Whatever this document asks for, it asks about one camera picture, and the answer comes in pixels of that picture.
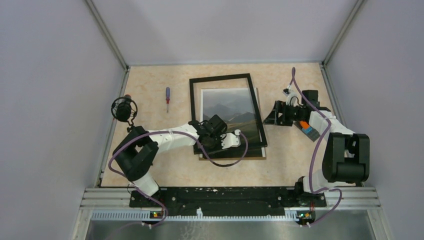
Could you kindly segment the black picture frame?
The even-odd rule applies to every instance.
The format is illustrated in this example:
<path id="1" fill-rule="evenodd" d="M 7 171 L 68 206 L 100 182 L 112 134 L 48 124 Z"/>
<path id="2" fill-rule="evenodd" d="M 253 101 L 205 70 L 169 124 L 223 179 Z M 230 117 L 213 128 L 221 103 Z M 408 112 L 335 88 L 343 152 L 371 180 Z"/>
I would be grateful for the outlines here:
<path id="1" fill-rule="evenodd" d="M 245 153 L 246 159 L 265 159 L 268 145 L 259 108 L 258 90 L 249 73 L 197 77 L 189 80 L 190 115 L 202 122 L 218 115 L 227 131 L 240 130 L 247 138 L 239 147 L 211 153 L 215 160 L 233 160 Z"/>

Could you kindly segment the blue red screwdriver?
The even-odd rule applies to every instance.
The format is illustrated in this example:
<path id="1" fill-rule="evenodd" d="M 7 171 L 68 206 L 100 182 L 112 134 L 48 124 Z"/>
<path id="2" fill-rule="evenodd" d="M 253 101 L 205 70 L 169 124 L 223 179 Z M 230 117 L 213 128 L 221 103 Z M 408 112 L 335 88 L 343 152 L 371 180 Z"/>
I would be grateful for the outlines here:
<path id="1" fill-rule="evenodd" d="M 166 100 L 166 112 L 169 112 L 169 104 L 170 104 L 170 96 L 171 96 L 171 89 L 170 87 L 166 87 L 165 89 L 165 100 Z"/>

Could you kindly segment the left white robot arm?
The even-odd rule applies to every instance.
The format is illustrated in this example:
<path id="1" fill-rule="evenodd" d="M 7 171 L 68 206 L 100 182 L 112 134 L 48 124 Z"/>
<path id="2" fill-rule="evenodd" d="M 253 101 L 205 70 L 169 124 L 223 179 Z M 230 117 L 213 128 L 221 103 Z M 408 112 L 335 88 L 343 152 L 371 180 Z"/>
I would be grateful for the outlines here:
<path id="1" fill-rule="evenodd" d="M 205 150 L 221 150 L 227 129 L 227 124 L 217 115 L 210 120 L 192 120 L 181 126 L 161 130 L 134 126 L 112 152 L 112 159 L 128 182 L 142 191 L 141 200 L 147 206 L 154 207 L 161 198 L 159 185 L 149 172 L 156 155 L 197 143 Z"/>

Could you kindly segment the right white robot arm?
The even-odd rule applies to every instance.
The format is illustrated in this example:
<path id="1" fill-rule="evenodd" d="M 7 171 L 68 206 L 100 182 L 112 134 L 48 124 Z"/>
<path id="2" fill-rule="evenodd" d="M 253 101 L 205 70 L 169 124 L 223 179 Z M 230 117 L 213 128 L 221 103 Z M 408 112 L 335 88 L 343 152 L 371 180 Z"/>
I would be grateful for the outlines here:
<path id="1" fill-rule="evenodd" d="M 326 147 L 318 170 L 310 169 L 299 179 L 302 187 L 293 192 L 299 206 L 307 206 L 314 194 L 342 184 L 364 182 L 370 174 L 370 138 L 344 126 L 331 110 L 321 106 L 317 90 L 303 90 L 298 96 L 294 90 L 284 89 L 285 101 L 277 100 L 263 124 L 296 126 L 316 148 L 325 141 Z"/>

